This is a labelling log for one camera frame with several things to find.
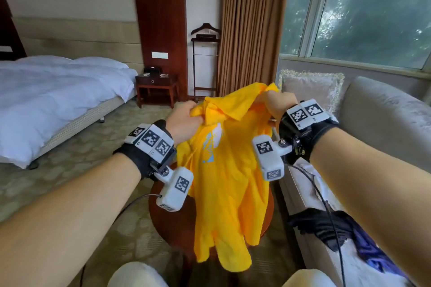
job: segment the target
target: white duvet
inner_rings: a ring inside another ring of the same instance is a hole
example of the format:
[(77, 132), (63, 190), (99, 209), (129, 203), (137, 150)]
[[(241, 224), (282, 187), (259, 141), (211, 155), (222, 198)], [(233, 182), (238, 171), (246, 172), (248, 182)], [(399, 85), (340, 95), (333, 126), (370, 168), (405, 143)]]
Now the white duvet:
[(0, 162), (25, 168), (71, 121), (134, 88), (135, 70), (0, 61)]

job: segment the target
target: knee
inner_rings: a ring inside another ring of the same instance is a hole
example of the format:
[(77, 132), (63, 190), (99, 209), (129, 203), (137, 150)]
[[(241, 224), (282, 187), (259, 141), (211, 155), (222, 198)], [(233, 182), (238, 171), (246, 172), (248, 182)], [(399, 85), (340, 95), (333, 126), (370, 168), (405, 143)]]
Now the knee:
[(141, 262), (129, 262), (114, 272), (108, 287), (168, 287), (157, 271)]
[(332, 280), (317, 269), (301, 269), (286, 281), (283, 287), (335, 287)]

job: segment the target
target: yellow shirt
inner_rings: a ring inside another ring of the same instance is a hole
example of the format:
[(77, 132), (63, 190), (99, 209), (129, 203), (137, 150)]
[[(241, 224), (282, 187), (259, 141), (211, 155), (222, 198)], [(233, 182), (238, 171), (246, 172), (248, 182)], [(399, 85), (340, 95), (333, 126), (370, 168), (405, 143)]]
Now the yellow shirt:
[(189, 195), (196, 200), (194, 252), (206, 261), (215, 246), (222, 266), (240, 272), (251, 266), (249, 245), (260, 241), (268, 204), (269, 183), (263, 180), (251, 140), (271, 136), (270, 114), (252, 105), (275, 84), (254, 83), (223, 98), (205, 98), (192, 110), (204, 124), (187, 142), (178, 145), (178, 166), (194, 174)]

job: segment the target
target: gray sofa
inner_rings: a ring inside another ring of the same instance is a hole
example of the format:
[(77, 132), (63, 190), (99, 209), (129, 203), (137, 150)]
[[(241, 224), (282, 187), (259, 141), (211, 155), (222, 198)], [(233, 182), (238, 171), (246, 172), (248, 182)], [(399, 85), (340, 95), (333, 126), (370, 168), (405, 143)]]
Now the gray sofa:
[[(339, 121), (359, 140), (431, 172), (431, 107), (425, 103), (385, 83), (358, 77), (344, 95)], [(311, 183), (298, 170), (286, 168), (285, 172), (280, 186), (290, 214), (308, 207), (324, 209)], [(306, 267), (323, 271), (341, 287), (338, 253), (314, 235), (295, 233)], [(347, 286), (407, 285), (405, 278), (366, 265), (356, 255), (353, 241), (347, 241), (341, 250)]]

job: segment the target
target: forearm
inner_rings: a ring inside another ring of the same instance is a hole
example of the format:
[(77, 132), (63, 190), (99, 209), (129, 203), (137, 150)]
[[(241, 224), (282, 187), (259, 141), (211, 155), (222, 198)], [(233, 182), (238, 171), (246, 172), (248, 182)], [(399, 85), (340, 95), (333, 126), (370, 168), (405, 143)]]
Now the forearm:
[(431, 281), (431, 175), (340, 129), (316, 144), (311, 163), (349, 214), (416, 283)]
[(0, 285), (66, 286), (141, 174), (123, 154), (48, 193), (0, 226)]

